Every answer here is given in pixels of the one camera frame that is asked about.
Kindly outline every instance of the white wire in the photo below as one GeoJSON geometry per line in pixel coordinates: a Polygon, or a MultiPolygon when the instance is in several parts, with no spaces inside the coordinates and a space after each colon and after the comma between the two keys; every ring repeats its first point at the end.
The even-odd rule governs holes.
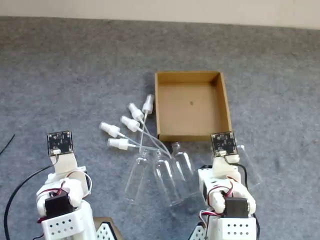
{"type": "Polygon", "coordinates": [[[72,170],[71,172],[69,172],[67,175],[65,175],[64,178],[68,178],[71,174],[75,173],[75,172],[79,172],[79,173],[83,173],[84,175],[86,175],[89,179],[89,182],[90,182],[90,187],[88,189],[88,192],[86,193],[86,195],[83,196],[83,199],[88,196],[90,193],[91,193],[91,190],[92,190],[92,179],[91,177],[84,171],[81,171],[81,170],[72,170]]]}
{"type": "Polygon", "coordinates": [[[199,218],[200,218],[200,220],[203,222],[203,224],[204,224],[204,228],[206,229],[207,228],[207,222],[204,220],[204,218],[202,217],[202,212],[204,212],[205,210],[201,210],[200,212],[199,212],[199,218]]]}
{"type": "Polygon", "coordinates": [[[166,147],[166,145],[164,145],[164,143],[163,143],[162,141],[160,141],[158,138],[152,136],[152,135],[150,134],[147,126],[146,126],[143,122],[142,122],[142,124],[143,124],[144,127],[145,127],[145,131],[146,131],[145,134],[151,139],[151,141],[153,142],[153,144],[156,145],[160,150],[162,150],[162,148],[161,148],[154,140],[158,141],[158,142],[162,145],[163,150],[166,151],[166,154],[168,155],[168,157],[169,157],[170,159],[172,159],[172,156],[171,156],[168,148],[166,147]]]}

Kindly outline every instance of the plastic tube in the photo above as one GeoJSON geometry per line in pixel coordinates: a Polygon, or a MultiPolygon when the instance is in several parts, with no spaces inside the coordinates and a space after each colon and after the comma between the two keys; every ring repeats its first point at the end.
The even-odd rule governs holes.
{"type": "Polygon", "coordinates": [[[145,113],[144,113],[144,119],[143,119],[143,124],[142,124],[142,132],[141,132],[141,139],[140,139],[140,147],[139,147],[139,152],[140,153],[141,153],[142,141],[144,139],[144,131],[145,131],[145,125],[146,125],[147,116],[148,116],[148,110],[146,110],[145,113]]]}
{"type": "Polygon", "coordinates": [[[158,138],[152,136],[152,135],[150,134],[147,126],[146,126],[143,122],[142,122],[142,124],[143,124],[143,126],[145,127],[145,131],[146,131],[145,134],[151,139],[151,141],[153,142],[153,144],[156,145],[159,149],[162,149],[162,148],[155,142],[155,140],[158,141],[158,142],[162,145],[163,149],[166,151],[166,154],[168,155],[168,157],[169,157],[170,159],[172,159],[172,156],[171,156],[168,148],[166,147],[166,145],[164,145],[164,143],[163,143],[162,141],[160,141],[158,138]]]}

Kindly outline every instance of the red wire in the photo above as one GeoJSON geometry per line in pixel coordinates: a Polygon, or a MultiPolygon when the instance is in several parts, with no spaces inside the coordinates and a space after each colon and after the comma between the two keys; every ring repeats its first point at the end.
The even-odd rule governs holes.
{"type": "Polygon", "coordinates": [[[218,189],[218,188],[226,188],[226,189],[228,189],[228,192],[230,191],[230,188],[227,187],[227,186],[220,186],[220,185],[219,185],[219,186],[215,186],[215,187],[211,188],[210,191],[208,192],[207,196],[206,196],[206,203],[207,203],[208,206],[210,206],[210,207],[211,207],[211,205],[210,205],[210,193],[211,193],[211,191],[213,191],[213,190],[215,190],[215,189],[218,189]]]}
{"type": "Polygon", "coordinates": [[[61,192],[63,191],[63,190],[62,190],[62,186],[65,184],[65,182],[66,182],[66,181],[63,181],[63,182],[61,183],[60,188],[59,188],[58,192],[56,193],[57,195],[60,195],[61,192]]]}
{"type": "Polygon", "coordinates": [[[50,191],[59,191],[59,190],[60,190],[60,188],[48,188],[48,189],[43,190],[42,192],[40,192],[40,193],[38,194],[38,196],[39,196],[40,194],[45,193],[45,192],[50,192],[50,191]]]}

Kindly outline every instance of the open cardboard box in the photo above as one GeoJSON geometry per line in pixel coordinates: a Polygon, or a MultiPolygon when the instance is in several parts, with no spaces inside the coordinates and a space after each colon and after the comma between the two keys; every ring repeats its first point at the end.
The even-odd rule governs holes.
{"type": "Polygon", "coordinates": [[[157,72],[155,109],[161,141],[210,141],[212,133],[232,130],[221,72],[157,72]]]}

